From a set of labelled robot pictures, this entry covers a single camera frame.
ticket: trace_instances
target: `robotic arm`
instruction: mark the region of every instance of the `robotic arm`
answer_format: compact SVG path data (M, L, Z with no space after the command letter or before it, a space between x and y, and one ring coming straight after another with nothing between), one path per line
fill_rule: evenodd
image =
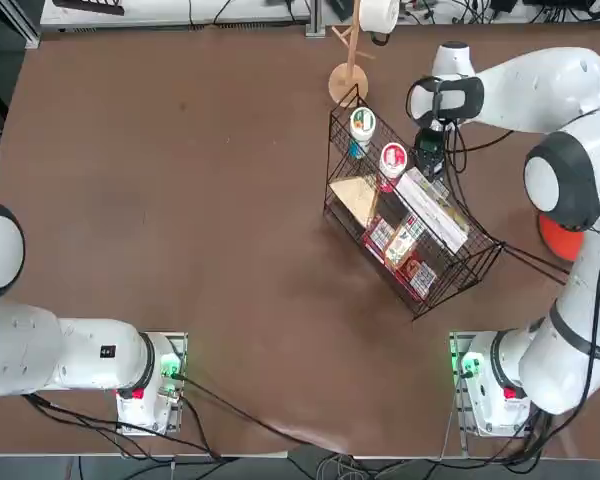
M0 204L0 297L17 281L24 259L20 224ZM164 334L117 320L57 318L0 300L0 396L116 390L121 422L164 434L179 401L177 382L167 373L180 371L181 358Z
M432 76L411 89L422 129L476 121L547 136L527 155L524 183L552 220L586 230L568 283L529 327L476 335L462 362L480 435L511 436L530 404L561 414L583 396L600 270L600 57L582 48L532 52L475 73L469 47L449 42ZM588 395L600 388L600 303Z

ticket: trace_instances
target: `wooden stand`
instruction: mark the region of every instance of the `wooden stand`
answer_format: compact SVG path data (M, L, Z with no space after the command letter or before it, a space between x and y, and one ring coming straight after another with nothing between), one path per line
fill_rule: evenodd
M364 70L356 65L356 55L373 59L372 55L363 52L356 52L358 48L358 35L360 33L360 0L355 0L353 4L353 18L352 25L347 28L344 32L340 32L336 27L331 27L333 33L340 39L342 43L348 48L349 54L347 56L347 62L341 63L331 72L329 77L329 94L334 102L338 103L341 100L340 105L345 106L350 98L343 99L344 95L351 90L351 88L358 84L358 93L363 99L369 92L369 81Z

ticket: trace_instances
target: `mounting plate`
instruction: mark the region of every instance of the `mounting plate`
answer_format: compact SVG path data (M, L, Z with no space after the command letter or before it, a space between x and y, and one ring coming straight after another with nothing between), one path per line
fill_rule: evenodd
M179 373L184 374L187 368L187 347L189 334L186 332L147 332L163 335L167 338L169 343L173 346L175 354L179 359ZM167 355L163 355L162 358L156 359L161 362L163 367L165 365L173 364L172 358L167 358ZM171 411L169 412L169 420L167 424L166 434L177 433L180 431L182 425L182 402L180 401L181 395L184 393L184 382L181 380L174 380L169 377L163 377L161 390L168 395L173 401L171 403ZM148 432L135 430L133 428L121 427L118 432L128 436L151 436Z

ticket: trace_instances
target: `floor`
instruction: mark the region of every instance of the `floor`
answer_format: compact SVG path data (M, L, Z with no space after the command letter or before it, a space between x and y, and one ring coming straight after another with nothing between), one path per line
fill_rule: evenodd
M293 460L313 478L319 462L329 452L314 447L301 447L291 453ZM365 461L367 468L382 468L392 462ZM119 457L83 457L82 469L84 480L124 480L153 464L135 462ZM168 468L159 468L135 477L137 480L195 480L211 470L209 466L176 467L173 477ZM384 479L419 480L429 469L424 461L413 461L395 473L383 476ZM335 466L324 470L317 480L336 480ZM222 467L209 475L207 480L307 480L307 476L299 472L286 459L245 458ZM358 475L343 477L349 480L364 480ZM489 466L478 470L461 471L438 469L432 477L435 480L508 480L517 478L503 467ZM600 480L600 462L577 460L544 460L525 477L528 480ZM43 458L0 458L0 480L79 480L77 457L43 457Z

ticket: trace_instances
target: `red and white cup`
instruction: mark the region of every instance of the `red and white cup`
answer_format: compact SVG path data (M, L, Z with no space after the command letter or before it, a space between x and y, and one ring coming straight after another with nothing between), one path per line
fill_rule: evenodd
M391 192L400 176L407 168L407 151L399 143L387 143L380 154L380 173L377 176L378 188Z

